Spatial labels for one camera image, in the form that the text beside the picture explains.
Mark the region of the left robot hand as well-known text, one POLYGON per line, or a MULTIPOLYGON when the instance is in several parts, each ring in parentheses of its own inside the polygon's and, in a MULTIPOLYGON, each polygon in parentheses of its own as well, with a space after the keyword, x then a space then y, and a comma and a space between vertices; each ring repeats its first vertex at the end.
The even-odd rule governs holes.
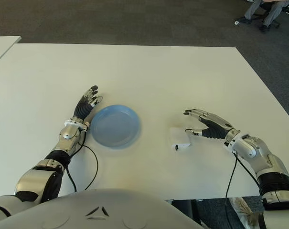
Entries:
POLYGON ((73 118, 78 118, 83 121, 87 118, 94 107, 103 100, 102 96, 96 96, 97 93, 98 86, 94 85, 82 95, 75 107, 73 118))

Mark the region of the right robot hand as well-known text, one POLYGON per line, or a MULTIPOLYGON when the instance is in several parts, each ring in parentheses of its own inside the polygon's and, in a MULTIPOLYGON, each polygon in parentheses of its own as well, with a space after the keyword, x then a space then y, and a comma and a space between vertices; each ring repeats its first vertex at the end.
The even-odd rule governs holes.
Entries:
POLYGON ((185 132, 193 136, 202 136, 213 139, 226 139, 229 136, 235 137, 240 131, 236 130, 228 121, 216 114, 209 113, 200 109, 189 109, 183 112, 184 115, 195 117, 205 129, 196 130, 187 128, 185 132))

